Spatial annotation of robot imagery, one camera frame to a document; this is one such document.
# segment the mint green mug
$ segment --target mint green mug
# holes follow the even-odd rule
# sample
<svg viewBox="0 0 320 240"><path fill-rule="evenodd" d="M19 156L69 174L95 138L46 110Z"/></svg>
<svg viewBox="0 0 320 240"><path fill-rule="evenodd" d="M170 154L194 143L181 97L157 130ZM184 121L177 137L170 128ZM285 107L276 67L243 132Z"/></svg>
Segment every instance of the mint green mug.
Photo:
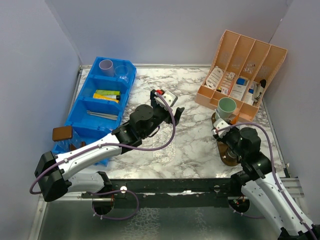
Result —
<svg viewBox="0 0 320 240"><path fill-rule="evenodd" d="M218 102L218 107L215 110L215 120L227 119L236 110L237 104L235 100L229 97L223 97Z"/></svg>

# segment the robotic arm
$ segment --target robotic arm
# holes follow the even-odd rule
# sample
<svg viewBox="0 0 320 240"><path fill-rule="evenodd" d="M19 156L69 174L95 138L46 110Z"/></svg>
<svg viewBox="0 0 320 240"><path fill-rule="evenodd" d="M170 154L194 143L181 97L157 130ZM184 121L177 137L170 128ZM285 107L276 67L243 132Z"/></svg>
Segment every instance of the robotic arm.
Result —
<svg viewBox="0 0 320 240"><path fill-rule="evenodd" d="M239 129L229 126L223 119L218 119L213 126L216 131L214 137L228 146L226 154L237 158L243 168L231 179L271 223L280 235L278 239L317 240L320 226L313 224L283 186L274 167L271 144L265 130L261 128L269 143L271 161L260 152L261 139L254 128Z"/></svg>
<svg viewBox="0 0 320 240"><path fill-rule="evenodd" d="M173 139L175 126L185 109L178 107L175 116L172 115L171 107L177 99L178 97L169 91L152 90L151 106L138 106L130 114L129 121L114 129L112 133L74 151L56 156L51 151L44 153L34 172L44 200L51 202L68 192L97 193L104 188L110 190L111 183L105 172L89 174L82 170L105 158L121 155L132 149L140 150L138 146L142 144L142 139L150 136L162 122L173 125L172 137L164 146L148 150L166 147ZM31 193L34 193L32 189L37 181L31 186Z"/></svg>

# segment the marble tabletop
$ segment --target marble tabletop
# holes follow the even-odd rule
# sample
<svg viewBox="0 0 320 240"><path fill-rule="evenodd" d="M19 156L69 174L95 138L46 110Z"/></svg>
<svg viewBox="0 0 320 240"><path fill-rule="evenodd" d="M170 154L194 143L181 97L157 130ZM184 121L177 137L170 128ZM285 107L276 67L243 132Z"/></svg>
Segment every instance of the marble tabletop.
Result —
<svg viewBox="0 0 320 240"><path fill-rule="evenodd" d="M83 69L76 95L78 96L90 69ZM164 178L229 178L242 170L241 166L225 165L213 138L211 116L213 110L195 103L196 93L209 68L137 68L135 82L124 111L123 122L129 119L138 105L150 104L152 89L170 90L178 96L173 107L185 107L171 144L159 151L132 150L113 157L107 167L92 166L92 170L106 171L111 179L164 179ZM285 177L270 122L264 105L253 122L261 125L272 143L274 165L280 177ZM270 158L266 137L257 129L261 138L261 152ZM153 138L142 141L144 148L165 144L172 134L172 125L163 123Z"/></svg>

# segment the blue plastic bin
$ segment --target blue plastic bin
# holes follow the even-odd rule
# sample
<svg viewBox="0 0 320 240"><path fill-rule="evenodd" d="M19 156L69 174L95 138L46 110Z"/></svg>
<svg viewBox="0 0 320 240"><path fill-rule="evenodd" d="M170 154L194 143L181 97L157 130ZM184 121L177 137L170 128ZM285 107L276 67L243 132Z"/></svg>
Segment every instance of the blue plastic bin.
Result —
<svg viewBox="0 0 320 240"><path fill-rule="evenodd" d="M99 68L99 63L105 59L109 59L113 62L114 69L118 66L126 66L128 69L127 81L116 76L105 76ZM116 129L121 124L136 73L137 69L130 61L97 57L67 117L65 126L73 126L73 129L87 145L111 133L112 130ZM93 98L96 90L120 91L121 97L119 103ZM92 116L87 114L87 110L117 115L117 119L110 120L99 116ZM62 148L57 144L54 146L52 152L55 154L64 153ZM106 166L108 164L108 159L99 163Z"/></svg>

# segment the gray wall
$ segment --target gray wall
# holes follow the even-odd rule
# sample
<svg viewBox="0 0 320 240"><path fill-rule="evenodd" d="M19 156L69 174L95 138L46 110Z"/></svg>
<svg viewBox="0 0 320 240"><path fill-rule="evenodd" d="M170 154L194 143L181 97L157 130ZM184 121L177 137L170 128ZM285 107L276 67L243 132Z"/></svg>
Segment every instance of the gray wall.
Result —
<svg viewBox="0 0 320 240"><path fill-rule="evenodd" d="M298 176L312 219L320 224L320 1L295 0L271 43L287 59L265 96L289 171Z"/></svg>
<svg viewBox="0 0 320 240"><path fill-rule="evenodd" d="M211 64L228 29L265 42L291 0L46 0L84 64Z"/></svg>
<svg viewBox="0 0 320 240"><path fill-rule="evenodd" d="M63 123L79 60L43 0L0 1L0 235L25 240L34 171Z"/></svg>

